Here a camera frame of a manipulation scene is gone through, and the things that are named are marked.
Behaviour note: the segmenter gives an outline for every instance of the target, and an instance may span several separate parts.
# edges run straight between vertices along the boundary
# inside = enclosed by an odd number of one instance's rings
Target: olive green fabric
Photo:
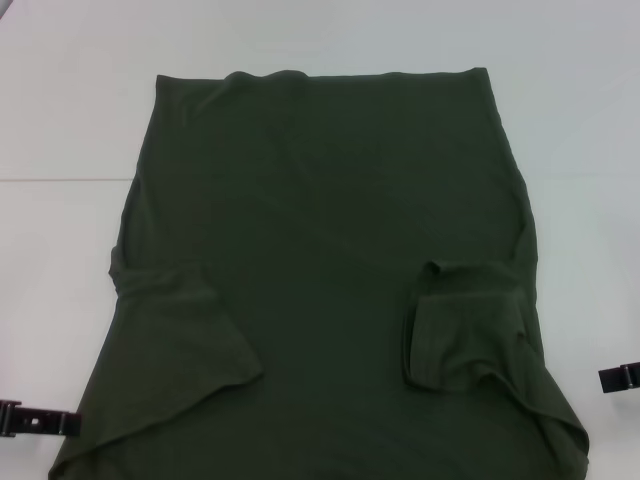
[[[50,478],[583,479],[484,69],[158,77]]]

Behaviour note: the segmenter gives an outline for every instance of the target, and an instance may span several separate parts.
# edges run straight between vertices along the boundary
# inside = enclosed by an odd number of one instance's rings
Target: fabric fold
[[[536,418],[559,471],[586,474],[587,434],[529,344],[530,308],[508,264],[429,262],[414,302],[407,382],[442,393],[504,390]]]
[[[204,266],[126,270],[114,279],[116,313],[79,407],[82,435],[67,440],[54,472],[73,457],[171,420],[262,374]]]

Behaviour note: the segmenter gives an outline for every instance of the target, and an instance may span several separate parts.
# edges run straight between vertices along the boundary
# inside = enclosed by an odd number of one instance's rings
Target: dark green t-shirt
[[[484,69],[158,77],[51,479],[583,479]]]

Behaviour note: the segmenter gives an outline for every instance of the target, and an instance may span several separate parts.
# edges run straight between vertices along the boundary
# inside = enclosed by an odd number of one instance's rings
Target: white table
[[[486,66],[536,215],[549,370],[591,435],[590,480],[637,476],[640,4],[16,0],[0,20],[0,398],[77,406],[111,321],[106,274],[155,75]],[[58,438],[0,441],[42,479]]]

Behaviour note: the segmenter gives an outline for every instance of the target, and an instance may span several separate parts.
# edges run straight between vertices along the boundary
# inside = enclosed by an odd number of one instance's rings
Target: white surface
[[[527,179],[551,372],[592,439],[590,480],[637,478],[640,3],[16,0],[0,20],[0,397],[74,408],[106,333],[106,270],[155,75],[486,66]],[[0,442],[35,480],[59,440]]]
[[[74,409],[107,334],[130,182],[0,183],[0,398]],[[0,478],[43,480],[62,441],[0,439]]]

